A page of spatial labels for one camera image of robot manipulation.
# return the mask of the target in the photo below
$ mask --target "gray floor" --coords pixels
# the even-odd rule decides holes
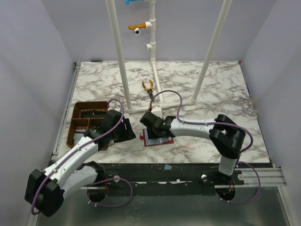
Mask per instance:
[[[236,201],[251,197],[255,189],[237,189]],[[117,204],[126,197],[110,197]],[[215,196],[136,196],[121,208],[87,204],[86,191],[70,196],[52,217],[41,215],[39,226],[286,226],[287,219],[277,188],[262,188],[253,202],[229,205]]]

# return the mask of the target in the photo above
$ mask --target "pliers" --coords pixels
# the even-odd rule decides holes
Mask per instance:
[[[152,89],[154,88],[154,86],[153,86],[153,84],[152,84],[152,80],[150,79],[149,81],[150,81],[150,88],[147,88],[147,87],[145,86],[144,81],[142,81],[142,85],[143,85],[143,87],[145,88],[145,90],[147,91],[147,93],[149,94],[150,99],[152,100],[152,99],[154,98],[154,95],[153,95],[153,93],[152,93]]]

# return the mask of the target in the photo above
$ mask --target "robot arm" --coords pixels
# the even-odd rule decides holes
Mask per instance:
[[[115,110],[108,111],[101,124],[87,129],[84,137],[59,161],[43,171],[34,170],[28,178],[25,200],[30,204],[35,202],[34,207],[49,217],[61,207],[66,196],[87,184],[93,183],[99,169],[85,166],[76,172],[75,170],[111,141],[118,143],[136,138],[129,119],[123,117],[122,122],[111,133],[99,140],[92,141],[111,130],[121,116],[122,114]]]
[[[190,136],[211,140],[222,155],[219,172],[226,176],[231,176],[246,133],[242,129],[219,125],[219,122],[236,125],[223,114],[219,114],[216,119],[185,121],[195,124],[185,124],[180,122],[175,116],[167,116],[165,119],[162,119],[150,111],[146,112],[140,120],[147,127],[148,134],[151,137]]]

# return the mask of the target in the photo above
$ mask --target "marble table top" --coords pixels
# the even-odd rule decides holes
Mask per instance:
[[[202,62],[157,62],[162,90],[173,89],[183,99],[192,96],[201,70]],[[142,87],[142,81],[153,79],[150,62],[126,62],[129,90],[133,106],[147,106],[150,98]],[[166,102],[178,102],[173,93],[164,93]],[[117,62],[81,64],[78,80],[67,115],[63,138],[59,145],[60,158],[70,148],[66,145],[74,104],[79,101],[102,101],[125,98]],[[119,109],[118,104],[111,104]],[[163,115],[175,115],[177,108],[163,110]],[[254,137],[253,146],[241,155],[245,162],[269,162],[268,152],[257,122],[251,99],[247,92],[240,66],[235,62],[212,62],[204,79],[196,105],[183,106],[180,116],[185,119],[213,119],[225,114],[236,124],[247,128]],[[144,126],[139,122],[144,113],[128,114],[137,138],[109,146],[87,161],[98,163],[219,163],[220,155],[210,140],[196,137],[176,137],[174,144],[144,147],[139,134]],[[246,136],[244,146],[250,142]]]

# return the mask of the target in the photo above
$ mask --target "wall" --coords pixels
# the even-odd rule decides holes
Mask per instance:
[[[242,62],[272,161],[301,222],[301,1],[278,0]]]
[[[2,0],[0,31],[0,225],[24,226],[27,179],[50,159],[74,64],[40,0]]]
[[[42,0],[74,61],[117,60],[104,0]],[[233,0],[213,60],[241,60],[276,0]],[[157,60],[204,60],[222,0],[158,0]],[[147,2],[115,0],[126,60],[149,60],[150,31],[128,25],[149,20]]]

